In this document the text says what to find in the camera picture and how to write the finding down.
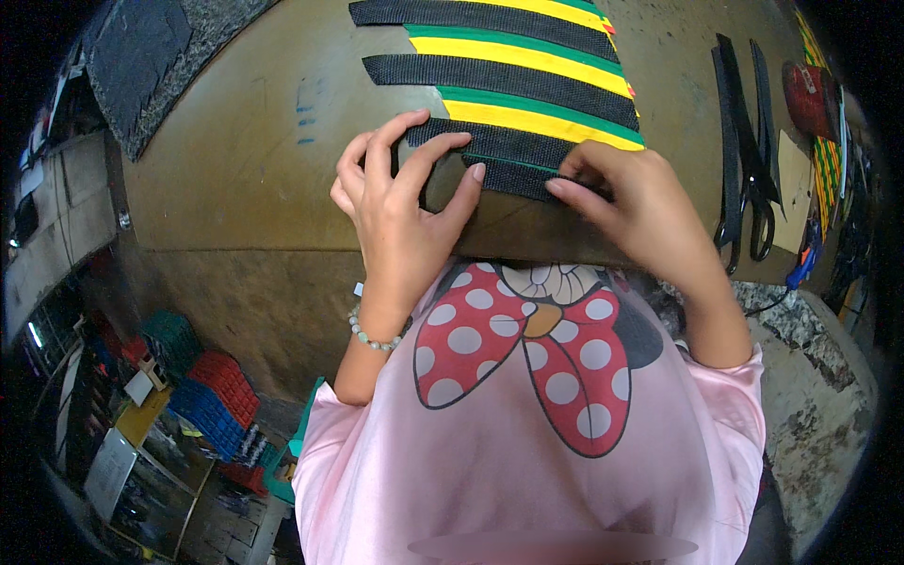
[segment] hand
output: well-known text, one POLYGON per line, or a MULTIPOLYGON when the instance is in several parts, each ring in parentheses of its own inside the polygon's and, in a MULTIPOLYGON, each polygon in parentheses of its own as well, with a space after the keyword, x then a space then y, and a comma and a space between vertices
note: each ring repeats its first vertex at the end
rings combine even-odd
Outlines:
POLYGON ((575 147, 559 167, 563 176, 605 185, 609 203, 580 184, 552 179, 547 189, 581 213, 631 260, 703 297, 727 283, 719 255, 672 167, 655 151, 622 151, 596 141, 575 147))
POLYGON ((433 165, 450 148, 470 142, 467 132, 433 137, 392 178, 390 146, 427 118, 425 109, 406 112, 375 132, 360 134, 336 165, 338 177, 330 196, 358 232, 367 272, 362 311, 367 309, 371 318, 400 318, 404 324, 443 268, 480 199, 483 163, 468 168, 443 212, 432 214, 418 205, 433 165))

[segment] woman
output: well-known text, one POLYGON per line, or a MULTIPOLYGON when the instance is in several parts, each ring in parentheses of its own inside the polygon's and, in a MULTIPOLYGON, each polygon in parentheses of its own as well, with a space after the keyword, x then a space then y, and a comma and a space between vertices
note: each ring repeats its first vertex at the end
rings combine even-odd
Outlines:
POLYGON ((421 210, 433 164, 470 140, 432 138, 393 179, 391 144, 427 118, 361 134, 336 166, 331 196, 367 279, 293 480, 306 562, 436 562, 409 545, 605 530, 699 546, 677 562, 734 563, 762 471, 761 352, 671 166, 585 142, 560 174, 605 182, 614 203, 565 179, 547 188, 682 292, 689 354, 607 269, 450 260, 485 166, 443 212, 421 210))

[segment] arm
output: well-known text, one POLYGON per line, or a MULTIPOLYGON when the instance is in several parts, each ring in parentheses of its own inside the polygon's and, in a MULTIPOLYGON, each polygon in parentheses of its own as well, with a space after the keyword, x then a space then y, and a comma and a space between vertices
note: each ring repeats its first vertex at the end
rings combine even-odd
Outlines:
POLYGON ((747 321, 719 254, 672 167, 656 152, 622 151, 594 141, 575 147, 560 174, 611 191, 607 202, 580 184, 553 179, 547 189, 580 212, 625 254, 685 296, 693 358, 735 367, 751 355, 747 321))
MULTIPOLYGON (((370 341, 388 343, 399 335, 446 264, 480 199, 483 163, 465 172, 443 212, 432 214, 418 205, 433 165, 450 148, 466 145, 471 140, 468 133, 433 137, 392 178, 391 145, 429 116, 425 109, 406 112, 375 132, 360 134, 336 165, 338 176, 330 196, 358 233, 367 272, 358 323, 370 341), (362 159, 364 168, 359 165, 362 159)), ((371 349, 352 335, 336 374, 336 398, 345 404, 368 404, 390 354, 371 349)))

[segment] red polka dot bow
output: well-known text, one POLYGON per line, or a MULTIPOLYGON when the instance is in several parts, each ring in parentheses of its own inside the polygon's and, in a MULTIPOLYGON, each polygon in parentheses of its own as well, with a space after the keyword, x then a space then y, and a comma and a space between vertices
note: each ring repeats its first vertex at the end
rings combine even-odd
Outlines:
POLYGON ((618 309, 615 293, 601 282, 557 304, 515 292, 488 263, 470 265, 418 332, 413 367, 420 401, 432 410, 451 406, 510 355, 524 355, 562 441, 579 455, 601 457, 621 437, 631 394, 625 349, 613 330, 618 309))

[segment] fingernail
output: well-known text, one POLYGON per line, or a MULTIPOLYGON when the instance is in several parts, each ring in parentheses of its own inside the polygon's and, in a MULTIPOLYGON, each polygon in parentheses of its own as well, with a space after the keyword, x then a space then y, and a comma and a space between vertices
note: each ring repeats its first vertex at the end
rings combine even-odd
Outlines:
POLYGON ((551 178, 546 181, 546 190, 550 191, 553 194, 559 195, 562 192, 561 181, 556 178, 551 178))
POLYGON ((474 180, 482 183, 484 181, 484 175, 486 175, 486 165, 483 163, 478 163, 471 168, 471 175, 474 177, 474 180))

